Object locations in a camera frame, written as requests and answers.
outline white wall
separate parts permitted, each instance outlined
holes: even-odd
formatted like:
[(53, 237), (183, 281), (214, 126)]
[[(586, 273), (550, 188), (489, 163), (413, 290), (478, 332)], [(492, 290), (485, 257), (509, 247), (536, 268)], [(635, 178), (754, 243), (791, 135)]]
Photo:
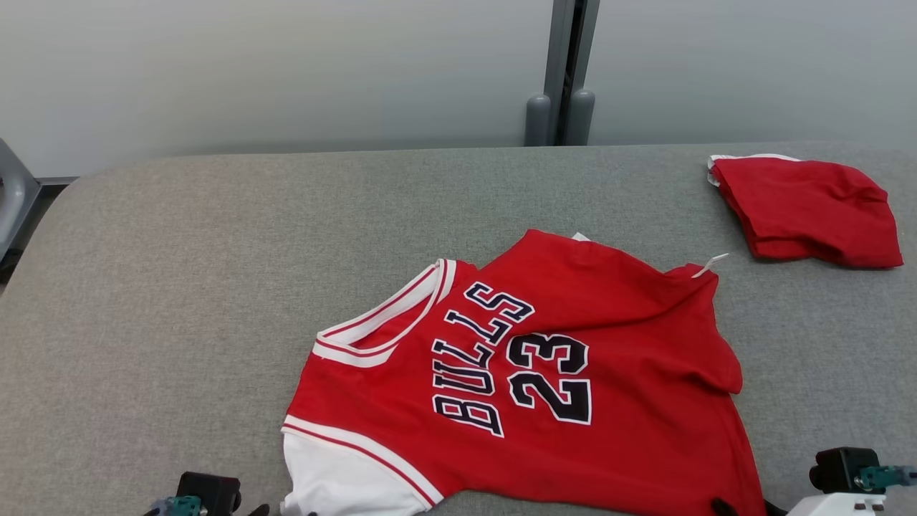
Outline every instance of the white wall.
[(0, 0), (36, 177), (176, 153), (521, 145), (551, 0)]
[(917, 148), (914, 0), (602, 0), (590, 144)]

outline red jersey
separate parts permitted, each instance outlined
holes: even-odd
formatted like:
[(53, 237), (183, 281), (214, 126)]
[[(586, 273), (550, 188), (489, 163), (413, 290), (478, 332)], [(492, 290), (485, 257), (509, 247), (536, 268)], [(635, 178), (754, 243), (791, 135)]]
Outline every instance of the red jersey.
[(319, 333), (283, 424), (284, 515), (414, 514), (464, 489), (763, 516), (712, 272), (530, 230)]
[(756, 258), (904, 264), (889, 194), (856, 168), (781, 154), (714, 155), (707, 166)]

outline gray post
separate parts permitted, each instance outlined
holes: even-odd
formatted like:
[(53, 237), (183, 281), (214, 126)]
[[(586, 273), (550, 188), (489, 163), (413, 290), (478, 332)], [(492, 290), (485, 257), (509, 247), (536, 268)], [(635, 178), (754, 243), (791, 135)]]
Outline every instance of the gray post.
[(564, 145), (589, 145), (589, 128), (592, 126), (594, 107), (595, 94), (589, 90), (579, 90), (570, 96)]
[(544, 89), (545, 95), (551, 101), (550, 117), (547, 123), (547, 139), (551, 145), (554, 145), (554, 140), (558, 136), (560, 99), (564, 95), (564, 77), (567, 73), (567, 54), (575, 6), (576, 0), (554, 0), (551, 11)]
[(39, 183), (26, 166), (0, 139), (0, 177), (3, 178), (3, 204), (0, 204), (0, 258), (13, 243), (22, 221), (39, 194)]
[(547, 145), (547, 128), (551, 119), (551, 99), (533, 95), (525, 103), (525, 147)]

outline red and white stripe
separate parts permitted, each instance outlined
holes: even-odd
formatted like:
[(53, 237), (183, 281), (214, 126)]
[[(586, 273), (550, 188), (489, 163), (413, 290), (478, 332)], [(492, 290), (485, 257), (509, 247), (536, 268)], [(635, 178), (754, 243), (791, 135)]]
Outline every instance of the red and white stripe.
[[(404, 288), (369, 312), (320, 331), (315, 338), (313, 354), (356, 367), (373, 367), (383, 364), (392, 355), (398, 342), (420, 322), (430, 309), (443, 299), (455, 280), (454, 260), (437, 260), (417, 275)], [(358, 349), (354, 342), (376, 331), (387, 321), (426, 301), (424, 310), (410, 325), (390, 341), (366, 349)]]
[[(716, 160), (746, 160), (748, 158), (776, 158), (778, 160), (786, 160), (788, 162), (802, 161), (797, 160), (796, 158), (791, 158), (789, 156), (784, 156), (783, 154), (752, 154), (751, 156), (730, 156), (728, 154), (714, 154), (707, 159), (707, 169), (712, 170)], [(713, 173), (707, 173), (707, 183), (710, 183), (717, 188), (720, 187), (720, 182), (717, 181), (716, 177), (713, 176)]]

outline white tag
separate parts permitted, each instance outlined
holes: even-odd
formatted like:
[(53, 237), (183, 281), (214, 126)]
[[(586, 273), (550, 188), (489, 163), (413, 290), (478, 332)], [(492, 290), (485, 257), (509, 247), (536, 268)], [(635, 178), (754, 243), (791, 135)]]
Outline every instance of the white tag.
[(720, 262), (720, 261), (724, 260), (724, 259), (726, 258), (726, 256), (729, 256), (729, 253), (728, 253), (728, 252), (725, 252), (725, 253), (723, 253), (723, 254), (718, 254), (718, 255), (714, 256), (713, 258), (711, 258), (710, 260), (707, 260), (707, 264), (706, 264), (700, 271), (698, 271), (696, 275), (693, 275), (693, 276), (691, 276), (691, 277), (692, 277), (692, 278), (700, 277), (703, 273), (709, 271), (710, 268), (713, 267), (714, 264), (716, 264), (717, 262)]

